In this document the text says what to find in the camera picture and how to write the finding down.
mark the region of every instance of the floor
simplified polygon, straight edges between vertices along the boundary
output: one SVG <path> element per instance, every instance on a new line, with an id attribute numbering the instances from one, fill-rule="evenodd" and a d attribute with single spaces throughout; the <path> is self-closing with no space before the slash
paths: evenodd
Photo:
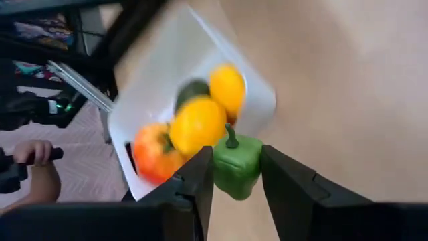
<path id="1" fill-rule="evenodd" d="M 0 146 L 6 153 L 28 139 L 47 139 L 64 150 L 55 162 L 62 181 L 59 202 L 120 201 L 127 187 L 112 145 L 104 143 L 98 109 L 87 103 L 66 129 L 33 124 L 15 131 L 0 131 Z M 25 196 L 28 180 L 18 192 L 0 195 L 0 207 Z"/>

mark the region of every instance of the green light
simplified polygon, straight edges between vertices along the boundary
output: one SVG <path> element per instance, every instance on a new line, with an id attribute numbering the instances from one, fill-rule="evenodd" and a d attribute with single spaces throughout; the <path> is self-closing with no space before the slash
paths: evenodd
<path id="1" fill-rule="evenodd" d="M 69 112 L 71 110 L 71 108 L 73 108 L 73 106 L 71 104 L 68 104 L 64 111 Z"/>

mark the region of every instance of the pepper stem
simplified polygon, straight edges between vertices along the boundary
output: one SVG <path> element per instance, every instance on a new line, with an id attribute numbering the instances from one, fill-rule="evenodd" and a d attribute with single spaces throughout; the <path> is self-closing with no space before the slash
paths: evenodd
<path id="1" fill-rule="evenodd" d="M 162 138 L 166 141 L 165 145 L 163 146 L 163 153 L 168 153 L 174 150 L 173 143 L 171 142 L 171 139 L 169 139 L 168 133 L 164 133 Z"/>
<path id="2" fill-rule="evenodd" d="M 227 148 L 237 148 L 239 146 L 239 141 L 236 139 L 235 130 L 233 130 L 232 126 L 229 123 L 225 125 L 227 132 L 229 133 L 229 138 L 226 141 Z"/>

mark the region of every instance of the human hand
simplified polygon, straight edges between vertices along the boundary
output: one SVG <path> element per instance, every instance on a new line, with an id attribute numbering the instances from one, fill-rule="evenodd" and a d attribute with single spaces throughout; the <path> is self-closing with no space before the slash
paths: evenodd
<path id="1" fill-rule="evenodd" d="M 34 165 L 42 166 L 49 163 L 52 143 L 50 141 L 30 140 L 15 146 L 13 158 L 16 163 L 27 163 L 31 154 L 34 153 Z"/>

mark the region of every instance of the finger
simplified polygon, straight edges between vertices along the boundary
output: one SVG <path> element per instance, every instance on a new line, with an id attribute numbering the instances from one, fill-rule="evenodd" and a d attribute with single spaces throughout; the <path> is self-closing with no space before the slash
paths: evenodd
<path id="1" fill-rule="evenodd" d="M 43 154 L 43 165 L 49 163 L 49 158 L 52 152 L 52 144 L 49 141 L 44 142 L 43 144 L 44 154 Z"/>
<path id="2" fill-rule="evenodd" d="M 38 141 L 33 144 L 34 148 L 34 165 L 43 165 L 45 145 L 43 141 Z"/>
<path id="3" fill-rule="evenodd" d="M 13 150 L 13 159 L 16 163 L 27 163 L 29 156 L 33 153 L 31 145 L 18 145 Z"/>

